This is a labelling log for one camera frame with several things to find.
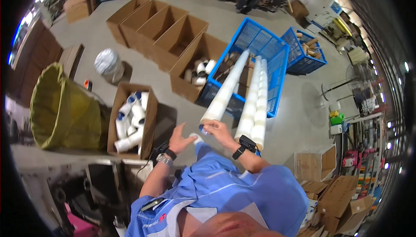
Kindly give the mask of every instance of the silver wristwatch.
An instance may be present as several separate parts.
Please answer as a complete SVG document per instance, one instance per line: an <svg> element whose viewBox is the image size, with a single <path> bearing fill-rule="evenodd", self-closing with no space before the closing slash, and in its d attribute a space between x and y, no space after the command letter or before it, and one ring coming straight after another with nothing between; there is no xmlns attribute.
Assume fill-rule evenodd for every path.
<svg viewBox="0 0 416 237"><path fill-rule="evenodd" d="M157 162L162 162L165 163L166 165L168 165L169 167L172 167L172 165L174 164L174 161L171 160L170 158L165 157L165 155L163 155L163 153L160 153L158 155L158 157L156 158Z"/></svg>

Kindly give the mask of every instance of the hand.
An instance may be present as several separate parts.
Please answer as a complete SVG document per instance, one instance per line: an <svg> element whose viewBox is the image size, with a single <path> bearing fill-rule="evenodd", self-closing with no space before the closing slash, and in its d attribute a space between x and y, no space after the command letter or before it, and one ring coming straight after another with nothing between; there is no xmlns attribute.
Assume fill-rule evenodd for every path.
<svg viewBox="0 0 416 237"><path fill-rule="evenodd" d="M173 151L176 155L184 151L188 144L194 142L198 137L192 136L187 139L182 137L182 130L186 123L182 123L174 128L174 132L169 140L169 149Z"/></svg>
<svg viewBox="0 0 416 237"><path fill-rule="evenodd" d="M213 135L221 145L228 148L230 151L235 151L240 147L240 145L234 141L226 124L223 122L218 120L207 121L204 123L204 130L210 135Z"/></svg>

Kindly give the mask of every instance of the person's right hand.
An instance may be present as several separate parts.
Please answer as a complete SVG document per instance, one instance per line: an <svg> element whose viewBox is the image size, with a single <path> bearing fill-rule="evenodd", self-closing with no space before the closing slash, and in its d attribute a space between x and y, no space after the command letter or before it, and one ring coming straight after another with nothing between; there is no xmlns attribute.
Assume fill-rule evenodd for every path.
<svg viewBox="0 0 416 237"><path fill-rule="evenodd" d="M218 120L210 120L204 123L204 130L210 135L213 135L215 139L224 147L230 150L236 150L239 148L239 144L234 141L230 132L227 129L225 123Z"/></svg>

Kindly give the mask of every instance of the large green sack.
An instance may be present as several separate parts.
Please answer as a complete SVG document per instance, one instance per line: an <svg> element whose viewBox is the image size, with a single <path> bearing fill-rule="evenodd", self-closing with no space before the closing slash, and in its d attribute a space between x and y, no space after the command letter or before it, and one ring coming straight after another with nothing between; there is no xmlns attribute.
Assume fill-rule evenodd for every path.
<svg viewBox="0 0 416 237"><path fill-rule="evenodd" d="M39 76L30 101L30 123L36 144L47 150L102 148L100 107L53 63Z"/></svg>

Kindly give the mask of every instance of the box filled with white rolls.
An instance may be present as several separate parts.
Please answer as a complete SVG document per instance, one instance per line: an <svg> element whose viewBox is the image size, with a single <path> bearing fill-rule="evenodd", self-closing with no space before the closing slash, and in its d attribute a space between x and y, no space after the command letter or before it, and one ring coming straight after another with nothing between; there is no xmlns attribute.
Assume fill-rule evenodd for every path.
<svg viewBox="0 0 416 237"><path fill-rule="evenodd" d="M114 98L107 153L129 159L150 155L158 100L150 86L120 83Z"/></svg>
<svg viewBox="0 0 416 237"><path fill-rule="evenodd" d="M170 70L172 92L195 102L227 44L205 32L184 51Z"/></svg>

